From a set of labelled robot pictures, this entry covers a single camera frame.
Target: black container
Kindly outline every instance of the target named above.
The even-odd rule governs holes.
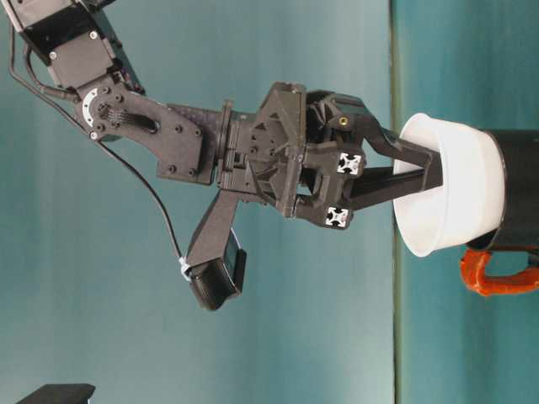
[[[468,243],[475,250],[539,250],[539,131],[486,130],[503,159],[505,207],[499,228]]]

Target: cable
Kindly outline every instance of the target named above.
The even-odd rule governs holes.
[[[34,94],[37,98],[39,98],[41,101],[48,104],[50,107],[52,107],[58,114],[60,114],[65,120],[67,120],[70,124],[72,124],[75,128],[79,129],[85,136],[88,134],[86,133],[86,130],[83,128],[81,124],[79,124],[64,108],[62,108],[59,104],[55,103],[48,97],[46,97],[44,94],[42,94],[39,90],[34,88],[30,83],[25,81],[15,70],[15,28],[9,23],[9,74],[13,79],[21,84],[24,88],[26,88],[28,91],[30,91],[32,94]],[[168,234],[170,236],[170,241],[173,245],[174,254],[176,255],[177,259],[180,260],[182,258],[182,253],[179,249],[178,245],[178,239],[176,238],[176,233],[173,228],[172,221],[170,220],[170,215],[168,214],[167,208],[165,207],[163,201],[161,198],[159,198],[159,195],[155,191],[155,189],[151,186],[151,184],[144,178],[144,176],[136,170],[131,164],[129,164],[124,158],[120,157],[118,154],[116,154],[114,151],[109,149],[105,144],[103,144],[102,141],[96,141],[94,142],[95,146],[97,146],[103,153],[105,153],[107,156],[112,158],[113,160],[116,160],[119,162],[124,168],[126,168],[131,174],[133,174],[141,183],[144,185],[144,187],[148,190],[150,195],[153,197],[153,200],[161,210],[161,214],[163,215],[163,219],[165,220],[165,224],[167,226]]]
[[[99,117],[102,120],[108,120],[111,124],[133,125],[150,133],[156,133],[158,130],[157,123],[147,116],[132,114],[124,109],[111,108],[109,105],[104,106],[99,112]]]
[[[80,98],[78,97],[77,93],[67,91],[67,90],[62,90],[59,88],[53,88],[53,87],[43,84],[40,81],[40,79],[37,78],[34,72],[34,68],[32,67],[31,56],[32,56],[32,49],[29,47],[27,43],[24,43],[24,49],[23,49],[24,66],[26,67],[28,76],[32,79],[32,81],[35,83],[35,85],[41,91],[42,94],[49,95],[54,98],[65,99],[73,103],[80,102]]]
[[[115,159],[117,162],[119,162],[122,166],[124,166],[127,170],[129,170],[135,177],[139,179],[139,181],[144,185],[144,187],[148,190],[148,192],[152,195],[153,200],[161,210],[161,214],[163,215],[163,218],[165,220],[165,223],[167,225],[168,234],[170,235],[170,239],[172,241],[174,253],[176,254],[176,257],[178,260],[182,258],[182,253],[179,250],[178,240],[176,238],[176,233],[174,232],[174,228],[172,225],[172,221],[170,220],[170,216],[168,215],[167,208],[165,207],[164,203],[159,198],[159,195],[155,191],[155,189],[150,185],[150,183],[140,174],[136,168],[131,166],[126,160],[124,160],[122,157],[118,156],[114,151],[110,150],[107,146],[103,144],[101,141],[96,141],[95,145],[99,147],[106,155],[109,157]]]

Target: orange handle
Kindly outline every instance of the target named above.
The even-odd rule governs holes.
[[[529,267],[513,276],[488,276],[485,269],[492,253],[467,250],[461,260],[462,281],[483,296],[518,295],[539,289],[539,268]]]

